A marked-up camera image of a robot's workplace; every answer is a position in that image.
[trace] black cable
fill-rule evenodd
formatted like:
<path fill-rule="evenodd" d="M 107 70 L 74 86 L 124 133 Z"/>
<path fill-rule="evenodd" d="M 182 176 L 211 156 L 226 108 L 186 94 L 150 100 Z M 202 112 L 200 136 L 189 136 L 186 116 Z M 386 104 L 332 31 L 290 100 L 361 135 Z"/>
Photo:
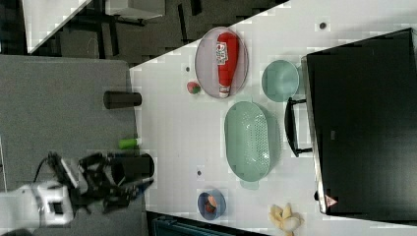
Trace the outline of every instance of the black cable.
<path fill-rule="evenodd" d="M 43 163 L 46 162 L 48 158 L 44 158 L 39 165 L 37 166 L 36 174 L 34 175 L 33 183 L 36 182 L 37 176 L 39 175 L 40 167 L 42 167 Z"/>

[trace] gray carpet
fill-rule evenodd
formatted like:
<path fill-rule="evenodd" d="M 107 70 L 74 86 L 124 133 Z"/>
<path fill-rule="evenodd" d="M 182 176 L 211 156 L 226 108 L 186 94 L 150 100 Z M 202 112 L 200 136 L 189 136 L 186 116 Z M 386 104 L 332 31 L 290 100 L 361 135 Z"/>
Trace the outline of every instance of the gray carpet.
<path fill-rule="evenodd" d="M 126 62 L 3 55 L 0 69 L 0 135 L 9 191 L 29 183 L 50 151 L 78 159 L 118 151 L 120 139 L 136 136 L 133 108 L 107 110 L 102 103 L 108 89 L 131 89 Z M 43 166 L 38 180 L 51 177 Z M 39 229 L 35 235 L 143 235 L 142 199 L 108 215 L 100 213 L 100 205 L 92 210 L 90 216 L 80 211 L 70 228 Z"/>

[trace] green basket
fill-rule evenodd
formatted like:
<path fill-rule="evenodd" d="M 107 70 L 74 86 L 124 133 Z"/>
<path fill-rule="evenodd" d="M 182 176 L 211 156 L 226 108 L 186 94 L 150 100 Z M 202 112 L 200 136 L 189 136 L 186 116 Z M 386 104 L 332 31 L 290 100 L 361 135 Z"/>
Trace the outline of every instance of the green basket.
<path fill-rule="evenodd" d="M 276 160 L 276 120 L 264 108 L 240 101 L 227 112 L 224 122 L 227 161 L 243 181 L 242 187 L 256 190 Z"/>

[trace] white table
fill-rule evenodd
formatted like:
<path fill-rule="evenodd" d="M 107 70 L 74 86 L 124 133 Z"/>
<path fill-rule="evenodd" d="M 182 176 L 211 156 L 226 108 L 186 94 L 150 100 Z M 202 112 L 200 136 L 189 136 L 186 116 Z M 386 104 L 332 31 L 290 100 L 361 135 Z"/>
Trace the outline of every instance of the white table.
<path fill-rule="evenodd" d="M 320 30 L 321 22 L 328 28 Z M 308 53 L 409 27 L 417 27 L 414 0 L 291 0 L 231 27 L 244 39 L 250 58 L 247 82 L 238 94 L 250 95 L 273 112 L 281 132 L 280 160 L 257 191 L 243 189 L 226 160 L 223 122 L 236 96 L 220 100 L 187 92 L 187 82 L 196 77 L 198 41 L 131 69 L 134 90 L 143 96 L 136 111 L 138 133 L 142 148 L 156 163 L 155 183 L 146 192 L 147 210 L 206 221 L 198 212 L 197 197 L 204 189 L 217 188 L 226 197 L 227 210 L 214 224 L 283 235 L 269 222 L 268 211 L 273 204 L 291 203 L 305 219 L 297 236 L 417 234 L 410 226 L 321 214 L 313 199 L 313 158 L 292 154 L 283 128 L 285 103 L 268 100 L 261 89 L 263 70 L 276 59 L 300 65 Z M 306 106 L 296 107 L 300 148 L 307 148 Z"/>
<path fill-rule="evenodd" d="M 70 21 L 91 0 L 22 0 L 28 53 Z"/>

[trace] white label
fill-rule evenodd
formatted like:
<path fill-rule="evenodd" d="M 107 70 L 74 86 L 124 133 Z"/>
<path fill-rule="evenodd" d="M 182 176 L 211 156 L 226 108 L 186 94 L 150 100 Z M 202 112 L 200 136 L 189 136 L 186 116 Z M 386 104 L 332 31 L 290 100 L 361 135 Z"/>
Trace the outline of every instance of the white label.
<path fill-rule="evenodd" d="M 331 197 L 329 197 L 327 195 L 325 195 L 325 197 L 326 197 L 326 205 L 328 205 L 328 207 L 331 207 L 331 206 L 337 204 L 337 201 L 332 199 Z"/>
<path fill-rule="evenodd" d="M 226 61 L 229 59 L 227 57 L 227 44 L 225 42 L 217 42 L 215 47 L 215 56 L 217 59 L 217 65 L 225 65 Z"/>

